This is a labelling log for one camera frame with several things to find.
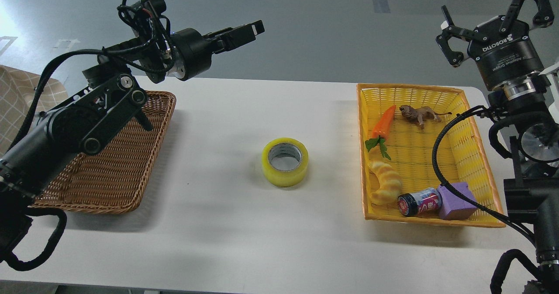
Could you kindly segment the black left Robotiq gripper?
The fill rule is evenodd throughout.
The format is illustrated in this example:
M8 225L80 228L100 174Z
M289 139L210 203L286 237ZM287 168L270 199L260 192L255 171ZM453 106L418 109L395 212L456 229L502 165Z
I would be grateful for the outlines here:
M168 71L181 81L196 77L211 67L211 42L216 40L214 54L232 51L257 39L265 32L263 21L254 21L239 27L223 28L205 35L195 29L186 28L170 36L174 48L174 65Z

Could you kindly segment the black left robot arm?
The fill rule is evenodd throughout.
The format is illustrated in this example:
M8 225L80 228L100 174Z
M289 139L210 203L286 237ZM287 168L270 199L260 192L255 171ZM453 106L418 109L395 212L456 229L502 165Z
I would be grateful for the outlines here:
M26 117L14 141L1 157L1 261L16 271L44 264L54 252L66 228L64 211L32 207L78 154L99 154L110 141L136 119L146 131L152 124L142 111L148 95L132 75L131 67L144 71L152 83L166 76L187 81L208 70L212 55L232 51L264 32L263 21L223 28L202 35L192 28L171 32L164 0L139 0L117 7L122 22L135 37L102 49L81 49L55 57L40 75ZM31 127L40 96L50 76L70 57L95 55L97 65L83 71L86 89L48 111L38 114ZM56 216L58 224L36 258L24 262L14 248L29 231L33 217Z

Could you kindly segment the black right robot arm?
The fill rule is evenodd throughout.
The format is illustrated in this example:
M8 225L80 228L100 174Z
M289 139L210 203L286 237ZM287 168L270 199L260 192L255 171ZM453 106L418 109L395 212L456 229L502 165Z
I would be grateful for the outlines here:
M475 61L490 92L490 106L472 107L445 125L432 148L432 167L449 192L515 229L535 247L535 263L518 249L501 255L491 278L491 293L501 294L511 263L518 260L534 278L525 285L525 294L556 294L558 113L546 107L544 94L549 87L558 87L558 65L545 68L529 37L529 31L553 24L550 1L512 0L505 14L472 30L453 23L445 6L442 11L445 23L436 37L437 45L453 67L459 67L465 56ZM491 119L491 147L513 161L514 177L504 180L507 215L459 193L438 166L443 137L472 116Z

